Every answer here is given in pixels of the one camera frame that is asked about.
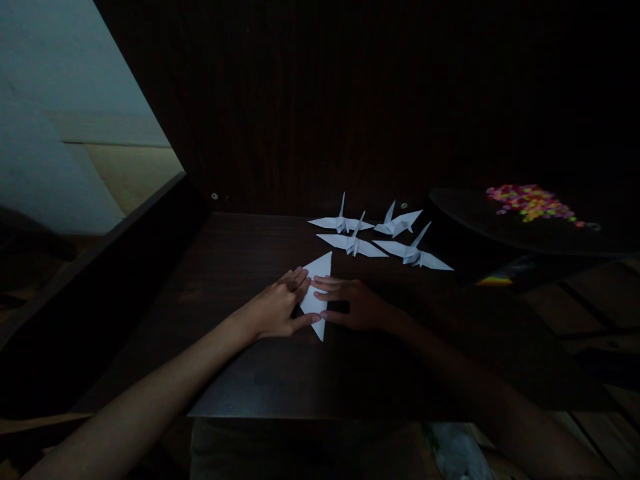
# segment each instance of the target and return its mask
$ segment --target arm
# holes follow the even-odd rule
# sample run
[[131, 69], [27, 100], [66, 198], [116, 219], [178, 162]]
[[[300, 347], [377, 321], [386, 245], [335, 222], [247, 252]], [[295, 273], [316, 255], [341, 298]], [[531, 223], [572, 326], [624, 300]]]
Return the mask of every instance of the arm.
[[298, 267], [268, 286], [180, 355], [151, 372], [42, 459], [25, 479], [115, 479], [150, 450], [189, 400], [236, 353], [320, 320], [291, 312], [309, 288]]
[[617, 478], [599, 458], [528, 398], [450, 347], [358, 280], [315, 277], [322, 300], [347, 300], [349, 314], [322, 318], [352, 329], [382, 329], [416, 350], [480, 430], [534, 478]]

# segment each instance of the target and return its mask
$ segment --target wrist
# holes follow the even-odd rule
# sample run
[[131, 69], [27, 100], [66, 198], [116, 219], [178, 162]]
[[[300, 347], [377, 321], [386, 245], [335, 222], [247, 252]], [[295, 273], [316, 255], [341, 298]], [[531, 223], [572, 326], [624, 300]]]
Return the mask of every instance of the wrist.
[[258, 340], [258, 335], [251, 326], [234, 314], [222, 320], [213, 331], [215, 330], [221, 330], [227, 342], [238, 350], [242, 350]]
[[415, 320], [404, 310], [394, 307], [391, 314], [387, 316], [387, 321], [384, 322], [382, 330], [390, 335], [401, 337], [403, 332], [410, 329]]

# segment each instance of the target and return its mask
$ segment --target finger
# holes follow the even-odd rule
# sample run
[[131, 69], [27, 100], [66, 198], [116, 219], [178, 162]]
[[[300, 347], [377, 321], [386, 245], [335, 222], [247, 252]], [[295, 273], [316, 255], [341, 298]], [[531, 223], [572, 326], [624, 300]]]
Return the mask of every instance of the finger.
[[308, 327], [312, 323], [320, 321], [320, 315], [317, 313], [308, 313], [302, 317], [291, 320], [293, 331], [300, 330], [302, 327]]
[[324, 310], [320, 312], [320, 318], [338, 325], [346, 325], [349, 320], [349, 316], [345, 313], [334, 312], [333, 310]]
[[316, 280], [312, 280], [311, 284], [316, 287], [318, 290], [323, 291], [336, 291], [342, 288], [342, 285], [339, 283], [322, 283]]
[[302, 299], [305, 297], [305, 295], [307, 294], [307, 291], [309, 290], [310, 284], [311, 284], [311, 279], [307, 277], [302, 282], [302, 284], [298, 287], [298, 290], [295, 291], [296, 303], [302, 302]]
[[322, 300], [322, 301], [346, 300], [346, 298], [344, 298], [343, 296], [342, 290], [331, 291], [328, 293], [313, 292], [313, 295], [318, 300]]
[[298, 288], [300, 285], [302, 285], [302, 282], [304, 282], [305, 278], [307, 278], [308, 273], [308, 270], [301, 269], [298, 274], [294, 275], [293, 281], [296, 282], [295, 288]]
[[290, 276], [293, 274], [293, 270], [289, 270], [282, 277], [280, 277], [276, 283], [286, 283], [289, 281]]
[[313, 278], [315, 281], [319, 281], [322, 283], [345, 283], [348, 282], [349, 280], [340, 280], [340, 279], [335, 279], [333, 277], [318, 277], [317, 275]]
[[298, 288], [298, 284], [293, 280], [290, 280], [287, 282], [287, 290], [289, 290], [289, 292], [295, 292], [297, 288]]

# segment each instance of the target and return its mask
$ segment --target forearm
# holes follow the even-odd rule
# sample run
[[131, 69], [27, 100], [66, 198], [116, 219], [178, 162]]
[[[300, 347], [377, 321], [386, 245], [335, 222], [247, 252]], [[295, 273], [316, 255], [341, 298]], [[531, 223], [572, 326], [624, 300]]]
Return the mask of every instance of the forearm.
[[496, 446], [538, 477], [612, 472], [538, 406], [493, 372], [399, 312], [389, 332], [414, 350]]
[[252, 340], [239, 322], [225, 320], [100, 410], [25, 478], [121, 478], [198, 390]]

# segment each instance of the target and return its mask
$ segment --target colorful beads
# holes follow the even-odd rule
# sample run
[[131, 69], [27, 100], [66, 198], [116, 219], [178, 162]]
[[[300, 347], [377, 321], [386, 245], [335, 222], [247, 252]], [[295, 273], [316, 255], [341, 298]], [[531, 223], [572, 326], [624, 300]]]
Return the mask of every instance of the colorful beads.
[[487, 189], [487, 198], [503, 204], [496, 215], [504, 215], [507, 211], [516, 211], [524, 215], [523, 222], [530, 222], [536, 218], [563, 218], [574, 222], [582, 228], [585, 222], [577, 221], [575, 213], [562, 204], [555, 194], [542, 190], [538, 185], [502, 185]]

